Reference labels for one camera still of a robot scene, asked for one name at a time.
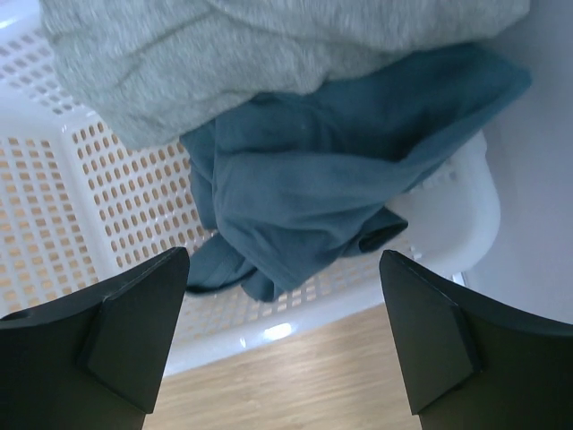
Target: folded laundry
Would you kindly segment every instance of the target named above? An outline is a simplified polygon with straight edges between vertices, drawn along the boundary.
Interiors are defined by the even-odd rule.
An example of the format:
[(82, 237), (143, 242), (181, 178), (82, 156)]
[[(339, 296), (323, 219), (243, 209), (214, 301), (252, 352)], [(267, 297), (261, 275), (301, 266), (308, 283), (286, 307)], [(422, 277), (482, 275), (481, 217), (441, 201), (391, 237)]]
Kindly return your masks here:
[(529, 0), (40, 0), (58, 80), (129, 149), (264, 91), (299, 94), (488, 38)]
[(191, 256), (188, 291), (241, 283), (272, 301), (341, 256), (378, 249), (406, 227), (387, 200), (529, 83), (492, 52), (446, 47), (313, 94), (261, 94), (185, 134), (201, 222), (218, 229)]

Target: teal shirt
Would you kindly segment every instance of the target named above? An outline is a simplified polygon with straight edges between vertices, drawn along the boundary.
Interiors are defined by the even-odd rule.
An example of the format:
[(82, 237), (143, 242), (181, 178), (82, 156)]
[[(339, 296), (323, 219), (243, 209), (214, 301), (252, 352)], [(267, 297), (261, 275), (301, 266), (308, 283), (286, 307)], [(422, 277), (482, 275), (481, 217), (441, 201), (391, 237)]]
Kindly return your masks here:
[(529, 85), (475, 45), (413, 54), (310, 95), (266, 93), (181, 138), (205, 228), (188, 291), (241, 283), (272, 301), (406, 227), (386, 202), (417, 185)]

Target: light green towel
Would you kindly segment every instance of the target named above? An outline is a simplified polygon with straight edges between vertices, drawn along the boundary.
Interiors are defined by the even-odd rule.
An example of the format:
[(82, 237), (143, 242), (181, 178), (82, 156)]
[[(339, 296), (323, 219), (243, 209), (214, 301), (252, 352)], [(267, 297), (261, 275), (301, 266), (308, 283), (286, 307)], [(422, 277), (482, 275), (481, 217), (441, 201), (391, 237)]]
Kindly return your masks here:
[(264, 91), (298, 94), (494, 36), (529, 0), (40, 0), (56, 73), (125, 146), (162, 145)]

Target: white wall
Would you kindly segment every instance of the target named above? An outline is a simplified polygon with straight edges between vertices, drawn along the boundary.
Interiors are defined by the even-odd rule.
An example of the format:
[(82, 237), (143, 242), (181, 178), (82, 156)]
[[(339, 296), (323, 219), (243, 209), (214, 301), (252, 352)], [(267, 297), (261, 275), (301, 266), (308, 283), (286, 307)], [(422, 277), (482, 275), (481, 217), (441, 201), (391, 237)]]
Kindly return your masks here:
[(470, 287), (573, 323), (573, 1), (534, 0), (492, 45), (530, 68), (534, 85), (486, 129), (501, 199), (493, 249)]

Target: white plastic laundry basket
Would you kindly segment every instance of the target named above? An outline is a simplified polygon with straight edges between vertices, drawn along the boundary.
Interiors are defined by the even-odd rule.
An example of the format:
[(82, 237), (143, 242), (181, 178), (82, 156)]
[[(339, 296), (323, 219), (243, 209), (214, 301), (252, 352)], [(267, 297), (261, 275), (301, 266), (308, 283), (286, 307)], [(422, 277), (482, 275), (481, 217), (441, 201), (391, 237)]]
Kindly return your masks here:
[[(0, 316), (210, 237), (181, 145), (126, 150), (60, 88), (38, 28), (35, 1), (0, 0)], [(410, 221), (391, 248), (444, 275), (475, 264), (500, 221), (483, 136), (391, 208)], [(166, 374), (377, 305), (379, 258), (339, 261), (272, 305), (240, 288), (186, 298)]]

